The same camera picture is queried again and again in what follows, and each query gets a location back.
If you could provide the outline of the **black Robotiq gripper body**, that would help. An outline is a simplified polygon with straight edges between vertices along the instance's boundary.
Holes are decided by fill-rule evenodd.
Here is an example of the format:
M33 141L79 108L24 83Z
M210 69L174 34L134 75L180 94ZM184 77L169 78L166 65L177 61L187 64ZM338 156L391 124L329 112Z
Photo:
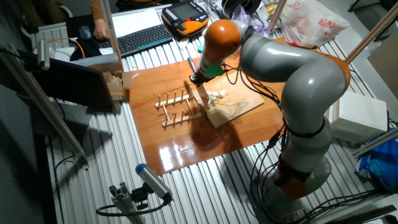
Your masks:
M190 81L196 86L200 86L212 79L214 79L214 77L207 77L202 72L196 72L195 74L190 75Z

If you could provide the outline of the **person hand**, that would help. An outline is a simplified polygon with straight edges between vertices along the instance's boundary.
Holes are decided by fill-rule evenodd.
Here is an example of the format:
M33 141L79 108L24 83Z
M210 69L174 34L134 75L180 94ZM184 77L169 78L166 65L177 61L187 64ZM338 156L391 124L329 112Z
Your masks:
M95 29L93 36L97 40L109 40L108 29L103 19L95 20Z

